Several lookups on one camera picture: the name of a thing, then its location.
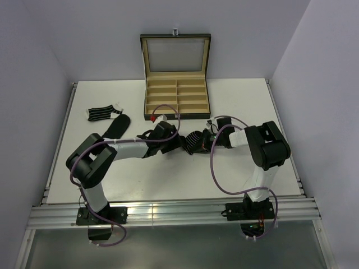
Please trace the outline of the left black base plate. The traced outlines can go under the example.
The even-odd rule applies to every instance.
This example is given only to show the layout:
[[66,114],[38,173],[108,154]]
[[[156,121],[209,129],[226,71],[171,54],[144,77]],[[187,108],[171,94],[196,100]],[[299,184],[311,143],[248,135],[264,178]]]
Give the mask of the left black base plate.
[[[111,207],[105,218],[118,224],[125,224],[127,220],[127,207]],[[95,217],[86,207],[79,208],[76,218],[77,226],[105,224],[108,224],[108,222]]]

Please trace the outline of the aluminium rail frame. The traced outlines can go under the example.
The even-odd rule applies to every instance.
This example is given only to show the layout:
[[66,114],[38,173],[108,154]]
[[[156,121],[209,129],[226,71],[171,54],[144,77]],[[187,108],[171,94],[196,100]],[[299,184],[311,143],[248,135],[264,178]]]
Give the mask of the aluminium rail frame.
[[[212,115],[231,115],[235,124],[277,122],[278,116],[263,78],[209,79]],[[115,101],[131,118],[125,138],[151,127],[143,116],[145,82],[80,81],[70,99],[66,125],[51,169],[45,203],[32,209],[29,229],[72,228],[78,212],[79,190],[69,180],[66,159],[91,133],[103,133],[108,122],[90,123],[87,108]],[[254,164],[247,147],[215,150],[214,173],[230,192],[246,188]],[[145,160],[128,159],[112,164],[103,180],[104,193],[113,206],[128,208],[128,226],[214,224],[225,222],[224,205],[239,195],[223,193],[215,185],[208,155],[188,155],[182,150]]]

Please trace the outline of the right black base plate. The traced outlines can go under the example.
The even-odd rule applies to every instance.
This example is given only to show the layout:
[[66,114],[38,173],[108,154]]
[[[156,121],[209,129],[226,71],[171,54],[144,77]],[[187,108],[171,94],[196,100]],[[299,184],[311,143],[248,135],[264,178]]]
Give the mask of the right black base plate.
[[242,202],[226,203],[225,210],[221,212],[228,221],[237,220],[267,220],[275,217],[273,204],[267,199],[261,202],[252,202],[244,199]]

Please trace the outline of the plain black sock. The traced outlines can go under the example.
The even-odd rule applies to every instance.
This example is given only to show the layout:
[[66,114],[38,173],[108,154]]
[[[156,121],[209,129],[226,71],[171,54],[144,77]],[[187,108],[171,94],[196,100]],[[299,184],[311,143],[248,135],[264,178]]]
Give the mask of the plain black sock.
[[108,139],[120,139],[129,128],[130,123],[131,120],[129,116],[121,114],[113,120],[102,137]]

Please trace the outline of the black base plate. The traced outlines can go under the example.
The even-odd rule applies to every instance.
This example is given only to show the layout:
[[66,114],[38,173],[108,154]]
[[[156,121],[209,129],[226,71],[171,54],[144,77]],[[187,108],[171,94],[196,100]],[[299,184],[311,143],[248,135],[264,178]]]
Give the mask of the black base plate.
[[[127,207],[111,207],[105,218],[118,224],[125,224],[127,220]],[[79,208],[76,218],[77,226],[105,224],[108,224],[108,222],[95,217],[86,207]]]
[[267,199],[261,202],[252,202],[244,199],[242,202],[226,203],[225,210],[221,212],[228,221],[237,220],[267,220],[275,217],[273,204]]

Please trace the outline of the striped sock with white toe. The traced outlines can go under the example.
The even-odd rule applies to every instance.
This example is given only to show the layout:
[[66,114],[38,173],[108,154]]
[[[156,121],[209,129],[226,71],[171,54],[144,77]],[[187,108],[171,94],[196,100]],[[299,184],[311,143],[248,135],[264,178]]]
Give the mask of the striped sock with white toe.
[[123,108],[121,108],[118,105],[118,103],[104,107],[90,108],[85,110],[86,119],[89,122],[97,122],[100,120],[107,120],[107,119],[116,119],[122,113],[123,113]]

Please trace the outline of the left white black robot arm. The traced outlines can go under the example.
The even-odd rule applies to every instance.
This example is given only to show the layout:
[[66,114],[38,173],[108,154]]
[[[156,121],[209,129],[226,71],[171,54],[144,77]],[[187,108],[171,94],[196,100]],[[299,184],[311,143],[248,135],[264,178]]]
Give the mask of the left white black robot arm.
[[91,134],[66,161],[70,181],[80,188],[90,207],[89,217],[97,224],[109,218],[109,202],[104,194],[102,180],[112,162],[123,159],[144,159],[173,151],[183,144],[175,126],[161,127],[130,140],[101,138]]

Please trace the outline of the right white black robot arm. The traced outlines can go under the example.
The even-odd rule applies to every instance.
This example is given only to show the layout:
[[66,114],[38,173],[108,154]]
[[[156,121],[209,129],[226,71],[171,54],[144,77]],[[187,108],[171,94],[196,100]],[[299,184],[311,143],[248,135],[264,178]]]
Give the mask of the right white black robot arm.
[[[249,185],[245,190],[230,192],[222,188],[214,173],[214,149],[223,146],[233,149],[248,146],[255,164]],[[265,122],[260,126],[241,128],[234,124],[225,124],[214,135],[210,144],[210,172],[215,185],[225,194],[235,196],[246,194],[249,201],[243,204],[243,213],[248,218],[256,218],[262,212],[261,202],[275,197],[271,190],[274,177],[279,168],[291,156],[291,149],[275,122]]]

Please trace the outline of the black compartment box beige lining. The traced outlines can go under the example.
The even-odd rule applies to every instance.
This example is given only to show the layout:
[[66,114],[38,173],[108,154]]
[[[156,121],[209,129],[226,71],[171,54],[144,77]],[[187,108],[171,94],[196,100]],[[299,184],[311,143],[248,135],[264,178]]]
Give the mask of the black compartment box beige lining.
[[142,34],[144,119],[209,119],[210,34]]

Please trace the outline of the black sock thin white stripes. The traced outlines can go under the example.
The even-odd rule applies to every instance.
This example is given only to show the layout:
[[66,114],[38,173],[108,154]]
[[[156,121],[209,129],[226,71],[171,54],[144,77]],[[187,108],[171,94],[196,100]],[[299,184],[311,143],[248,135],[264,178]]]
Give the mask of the black sock thin white stripes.
[[189,155],[208,154],[208,132],[193,131],[185,137],[184,149]]

